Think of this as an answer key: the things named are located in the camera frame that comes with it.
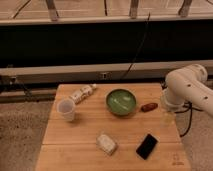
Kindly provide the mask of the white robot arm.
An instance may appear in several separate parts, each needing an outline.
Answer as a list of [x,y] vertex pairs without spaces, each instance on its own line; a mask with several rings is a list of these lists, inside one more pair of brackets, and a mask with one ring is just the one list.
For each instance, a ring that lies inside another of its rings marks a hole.
[[166,88],[160,97],[165,125],[175,120],[175,113],[185,101],[199,107],[213,119],[213,90],[205,85],[207,77],[206,68],[200,64],[188,65],[166,75]]

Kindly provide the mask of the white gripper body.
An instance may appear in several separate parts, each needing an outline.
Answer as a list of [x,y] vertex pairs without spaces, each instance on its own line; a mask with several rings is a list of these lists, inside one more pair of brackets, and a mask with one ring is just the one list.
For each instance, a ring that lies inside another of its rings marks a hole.
[[182,106],[182,99],[170,89],[164,89],[161,96],[162,106],[168,111],[177,111]]

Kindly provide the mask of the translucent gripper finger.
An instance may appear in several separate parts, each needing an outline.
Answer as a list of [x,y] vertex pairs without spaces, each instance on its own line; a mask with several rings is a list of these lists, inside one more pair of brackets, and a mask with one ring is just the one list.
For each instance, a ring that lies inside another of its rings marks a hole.
[[175,115],[173,112],[170,112],[170,111],[163,112],[163,124],[165,126],[170,126],[174,120],[175,120]]

